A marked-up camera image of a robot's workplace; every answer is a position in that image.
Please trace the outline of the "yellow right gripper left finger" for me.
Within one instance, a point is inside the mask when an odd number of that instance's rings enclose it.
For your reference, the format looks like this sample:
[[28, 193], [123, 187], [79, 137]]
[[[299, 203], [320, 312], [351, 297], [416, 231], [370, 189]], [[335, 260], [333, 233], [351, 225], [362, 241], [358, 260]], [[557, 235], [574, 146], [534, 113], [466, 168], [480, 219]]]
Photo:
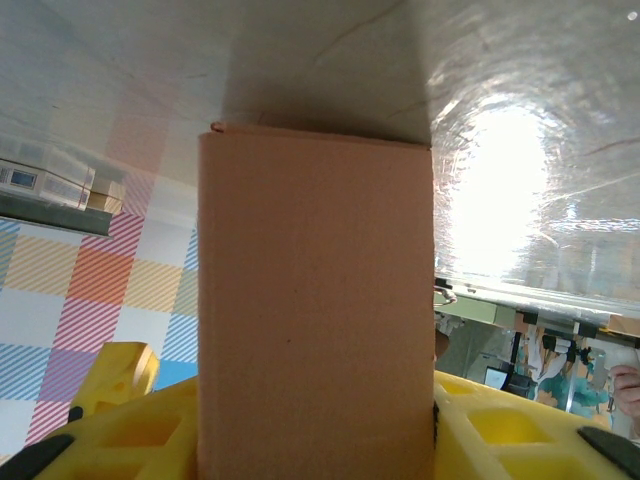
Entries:
[[155, 391], [158, 371], [149, 345], [104, 344], [66, 424], [2, 464], [2, 478], [197, 478], [197, 380]]

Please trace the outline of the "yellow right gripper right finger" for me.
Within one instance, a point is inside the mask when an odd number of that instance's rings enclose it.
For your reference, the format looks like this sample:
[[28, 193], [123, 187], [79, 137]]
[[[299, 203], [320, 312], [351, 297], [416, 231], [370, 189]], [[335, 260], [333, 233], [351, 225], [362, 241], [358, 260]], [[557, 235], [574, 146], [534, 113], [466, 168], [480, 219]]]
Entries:
[[637, 479], [639, 448], [584, 417], [434, 373], [436, 479]]

